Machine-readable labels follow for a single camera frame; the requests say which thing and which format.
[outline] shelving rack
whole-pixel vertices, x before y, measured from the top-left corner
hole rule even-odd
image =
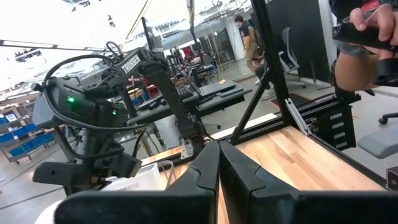
[[[37,129],[32,123],[34,102],[0,110],[0,149],[9,162],[19,164],[41,147],[54,140],[52,134]]]

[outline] black cable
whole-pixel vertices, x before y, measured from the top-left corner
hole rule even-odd
[[[54,67],[52,67],[49,72],[47,72],[47,74],[44,77],[44,81],[43,83],[45,84],[45,82],[51,78],[52,74],[54,74],[60,67],[62,67],[62,65],[77,61],[77,60],[81,60],[81,59],[87,59],[87,58],[101,58],[103,60],[107,60],[109,62],[111,62],[111,65],[113,65],[113,60],[110,57],[104,56],[104,55],[80,55],[77,57],[72,57],[72,58],[68,58],[58,64],[56,64]]]
[[[139,133],[138,137],[137,137],[137,141],[134,145],[134,150],[132,151],[132,156],[134,158],[137,157],[137,153],[138,153],[138,146],[139,146],[139,142],[141,141],[143,135],[145,134],[146,130],[143,130],[141,133]]]
[[[113,46],[115,46],[115,47],[117,48],[119,54],[117,54],[117,53],[112,49],[112,47],[109,46],[110,44],[112,44]],[[106,48],[108,48],[108,50],[109,50],[110,52],[112,52],[112,54],[115,55],[116,57],[122,57],[122,55],[123,55],[123,54],[122,54],[122,49],[120,49],[119,45],[117,45],[115,42],[108,41],[108,42],[106,43]]]
[[[205,136],[208,137],[210,140],[215,141],[215,139],[211,137],[207,132],[205,132]]]
[[[75,138],[75,140],[77,140],[77,133],[75,131],[75,128],[68,126],[68,130],[70,131],[70,133],[72,134],[72,136]]]
[[[59,135],[63,135],[61,129],[59,127],[55,127],[54,130],[59,134]],[[88,160],[88,159],[102,159],[102,158],[106,158],[106,157],[111,157],[111,156],[115,156],[118,155],[120,153],[122,153],[124,151],[124,148],[122,149],[117,149],[115,151],[111,151],[111,152],[105,152],[105,153],[101,153],[101,154],[95,154],[95,155],[89,155],[89,156],[85,156],[85,155],[81,155],[77,152],[75,152],[72,147],[69,144],[66,144],[66,150],[69,151],[73,156],[75,156],[77,159],[81,159],[81,160]]]
[[[244,3],[246,3],[248,0],[245,0],[244,2],[241,3],[241,6],[239,6],[237,9],[235,9],[235,11],[232,13],[232,15],[235,15],[235,13],[237,13],[243,6]]]

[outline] finger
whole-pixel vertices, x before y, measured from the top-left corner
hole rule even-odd
[[[395,22],[395,26],[394,26],[394,31],[392,32],[392,39],[390,41],[390,44],[393,46],[397,46],[398,45],[398,13],[394,12],[394,22]]]
[[[363,46],[366,50],[374,53],[374,54],[379,54],[380,49],[374,48],[374,47],[367,47],[367,46]]]
[[[359,31],[364,31],[366,29],[366,20],[360,8],[351,11],[349,21],[352,22]]]
[[[379,52],[379,60],[387,59],[387,58],[393,58],[394,53],[388,50],[380,50]]]
[[[383,4],[374,11],[368,19],[369,23],[377,22],[379,27],[379,40],[387,41],[394,31],[394,15],[390,4]]]

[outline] wooden workbench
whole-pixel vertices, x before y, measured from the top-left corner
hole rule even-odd
[[[299,190],[383,190],[293,127],[287,127],[236,146],[271,174]],[[148,158],[146,162],[178,153],[176,148]],[[180,177],[189,165],[175,167]],[[219,192],[218,223],[229,223],[222,190]]]

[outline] wall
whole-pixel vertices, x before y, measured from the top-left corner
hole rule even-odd
[[[328,63],[331,65],[336,59],[336,45],[333,42],[331,29],[334,26],[335,18],[330,11],[330,6],[328,1],[318,0],[319,10],[321,15],[321,22],[323,28],[323,36],[325,38],[326,53],[328,56]]]
[[[273,0],[267,10],[274,35],[290,27],[300,76],[327,82],[330,69],[318,0]]]
[[[225,29],[225,24],[222,20],[215,19],[209,21],[209,23],[204,22],[199,26],[195,27],[195,35],[198,38],[203,37],[204,34],[212,34],[216,31]],[[193,40],[191,32],[189,30],[184,30],[179,32],[178,34],[174,34],[168,36],[167,38],[162,40],[163,50],[168,50],[174,48],[176,45],[181,45]]]
[[[241,34],[239,29],[234,23],[233,17],[227,17],[223,19],[223,22],[228,33],[229,41],[231,42],[232,50],[235,54],[235,58],[240,60],[244,58],[244,47],[242,42]]]

